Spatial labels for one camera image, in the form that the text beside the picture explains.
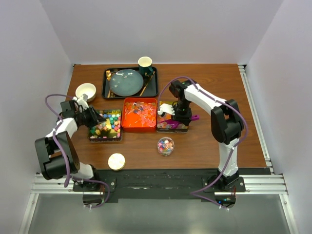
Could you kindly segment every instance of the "metal tray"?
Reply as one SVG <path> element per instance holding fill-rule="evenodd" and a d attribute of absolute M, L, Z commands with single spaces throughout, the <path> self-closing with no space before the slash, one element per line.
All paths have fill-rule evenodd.
<path fill-rule="evenodd" d="M 152 79 L 150 80 L 150 82 L 147 84 L 146 89 L 144 90 L 144 93 L 142 94 L 141 97 L 155 97 L 158 95 L 158 74 L 157 74 L 157 69 L 155 67 L 152 67 L 153 70 L 155 71 Z M 127 97 L 121 97 L 118 96 L 116 94 L 114 94 L 113 92 L 111 92 L 110 97 L 108 97 L 109 91 L 110 91 L 110 87 L 109 87 L 109 81 L 107 80 L 106 77 L 106 71 L 111 71 L 111 73 L 113 72 L 117 72 L 123 69 L 133 69 L 135 71 L 138 71 L 138 67 L 123 67 L 123 68 L 109 68 L 106 69 L 104 71 L 104 78 L 103 78 L 103 87 L 102 87 L 102 97 L 105 99 L 122 99 L 122 98 L 127 98 Z M 131 97 L 140 97 L 140 93 L 142 92 L 143 88 L 136 94 L 132 95 Z"/>

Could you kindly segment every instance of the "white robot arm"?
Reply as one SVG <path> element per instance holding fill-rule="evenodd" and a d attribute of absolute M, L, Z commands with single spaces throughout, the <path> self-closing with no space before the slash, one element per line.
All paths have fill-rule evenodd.
<path fill-rule="evenodd" d="M 104 121 L 92 106 L 89 107 L 87 98 L 86 95 L 82 95 L 79 98 L 74 97 L 73 100 L 62 102 L 62 119 L 57 122 L 56 129 L 35 141 L 40 169 L 45 179 L 58 179 L 66 175 L 65 160 L 62 155 L 58 154 L 60 148 L 53 140 L 54 132 L 68 158 L 71 176 L 80 179 L 97 179 L 96 169 L 92 165 L 79 162 L 71 142 L 71 137 L 79 126 L 93 127 Z"/>
<path fill-rule="evenodd" d="M 236 145 L 244 125 L 237 114 L 222 103 L 230 105 L 239 112 L 238 105 L 234 100 L 227 101 L 221 99 L 201 88 L 199 84 L 195 85 L 196 87 L 190 81 L 182 83 L 180 81 L 172 82 L 169 90 L 178 98 L 178 102 L 175 106 L 162 104 L 159 107 L 158 114 L 161 115 L 163 112 L 169 113 L 172 116 L 172 120 L 189 125 L 192 116 L 189 104 L 193 102 L 211 116 L 212 133 L 219 142 L 220 163 L 218 173 L 223 171 L 223 183 L 228 185 L 239 177 Z M 233 153 L 225 167 L 231 149 L 233 149 Z"/>

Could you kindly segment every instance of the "wooden tabletop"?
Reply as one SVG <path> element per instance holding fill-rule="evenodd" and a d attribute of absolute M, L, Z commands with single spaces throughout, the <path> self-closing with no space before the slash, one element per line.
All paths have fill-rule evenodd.
<path fill-rule="evenodd" d="M 95 109 L 122 109 L 123 100 L 106 100 L 101 96 L 103 74 L 108 68 L 131 67 L 131 65 L 76 65 L 68 89 L 74 96 L 82 83 L 92 83 L 97 88 L 96 98 L 89 104 Z M 244 86 L 236 64 L 155 64 L 158 70 L 159 90 L 173 78 L 188 76 L 212 94 L 237 101 L 240 112 L 249 126 L 249 134 L 238 147 L 239 167 L 265 167 L 259 138 Z M 176 100 L 166 90 L 162 100 Z M 81 162 L 92 164 L 97 169 L 108 168 L 108 158 L 113 153 L 121 153 L 126 158 L 125 169 L 168 169 L 168 168 L 217 168 L 219 147 L 211 133 L 210 116 L 195 104 L 191 104 L 194 115 L 200 120 L 191 122 L 186 134 L 166 133 L 126 133 L 119 143 L 91 143 L 87 138 L 87 128 L 80 127 L 72 141 Z M 175 150 L 168 157 L 157 152 L 157 142 L 161 137 L 170 136 L 175 142 Z"/>

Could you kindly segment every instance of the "round lid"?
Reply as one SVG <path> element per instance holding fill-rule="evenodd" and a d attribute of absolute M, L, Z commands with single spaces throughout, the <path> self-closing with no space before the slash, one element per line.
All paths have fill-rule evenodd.
<path fill-rule="evenodd" d="M 108 166 L 115 171 L 121 170 L 125 164 L 126 160 L 122 154 L 112 154 L 108 159 Z"/>

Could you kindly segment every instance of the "tray of colored cubes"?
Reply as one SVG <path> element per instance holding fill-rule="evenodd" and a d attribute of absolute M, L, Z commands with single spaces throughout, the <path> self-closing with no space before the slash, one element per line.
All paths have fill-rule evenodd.
<path fill-rule="evenodd" d="M 89 140 L 91 142 L 121 141 L 121 110 L 102 110 L 97 112 L 106 121 L 89 128 Z"/>
<path fill-rule="evenodd" d="M 127 132 L 154 132 L 157 121 L 157 100 L 127 97 L 124 100 L 121 126 Z"/>

